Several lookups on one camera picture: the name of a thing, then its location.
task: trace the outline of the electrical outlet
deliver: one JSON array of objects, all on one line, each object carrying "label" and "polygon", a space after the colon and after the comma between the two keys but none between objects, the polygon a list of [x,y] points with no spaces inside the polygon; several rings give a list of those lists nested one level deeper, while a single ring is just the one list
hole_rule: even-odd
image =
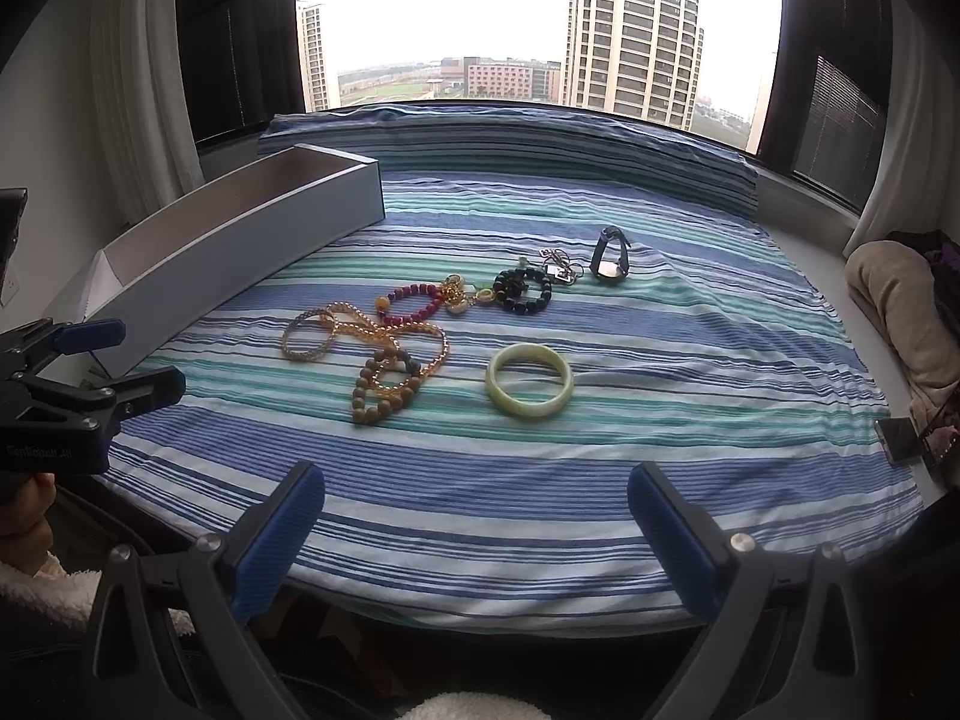
[{"label": "electrical outlet", "polygon": [[13,267],[8,264],[7,275],[3,280],[3,289],[0,290],[0,306],[6,306],[13,300],[13,295],[20,292],[20,282],[13,271]]}]

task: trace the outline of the wristwatch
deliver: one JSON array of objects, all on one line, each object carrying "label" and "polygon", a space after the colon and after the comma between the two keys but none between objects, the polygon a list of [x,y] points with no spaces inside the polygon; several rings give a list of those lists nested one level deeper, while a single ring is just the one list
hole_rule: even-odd
[{"label": "wristwatch", "polygon": [[[620,242],[620,258],[616,262],[604,262],[603,253],[607,250],[607,245],[616,238]],[[593,250],[593,259],[590,260],[590,272],[600,281],[607,281],[616,284],[623,281],[630,272],[630,259],[627,257],[627,249],[630,242],[623,230],[612,224],[604,227],[600,232],[600,240]]]}]

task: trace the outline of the white curtain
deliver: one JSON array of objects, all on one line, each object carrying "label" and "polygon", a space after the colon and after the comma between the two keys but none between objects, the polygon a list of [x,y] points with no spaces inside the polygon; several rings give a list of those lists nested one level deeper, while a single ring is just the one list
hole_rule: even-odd
[{"label": "white curtain", "polygon": [[93,0],[97,124],[131,224],[203,185],[176,46],[176,0]]},{"label": "white curtain", "polygon": [[887,129],[877,183],[844,248],[876,241],[893,230],[935,229],[947,191],[958,136],[957,90],[936,45],[904,0],[893,11],[893,66]]}]

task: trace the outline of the phone screen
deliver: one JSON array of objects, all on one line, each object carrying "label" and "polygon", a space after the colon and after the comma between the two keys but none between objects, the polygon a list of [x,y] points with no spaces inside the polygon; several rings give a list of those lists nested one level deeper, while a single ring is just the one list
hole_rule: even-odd
[{"label": "phone screen", "polygon": [[880,436],[887,460],[892,466],[918,463],[923,459],[923,445],[917,440],[913,423],[905,416],[878,419],[877,435]]}]

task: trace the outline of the cardboard box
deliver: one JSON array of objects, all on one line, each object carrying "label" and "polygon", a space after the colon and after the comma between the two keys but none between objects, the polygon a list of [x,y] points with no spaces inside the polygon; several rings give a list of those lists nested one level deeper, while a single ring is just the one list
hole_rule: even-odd
[{"label": "cardboard box", "polygon": [[229,298],[383,217],[376,160],[287,148],[185,194],[102,248],[47,316],[123,319],[126,341],[94,353],[122,376]]}]

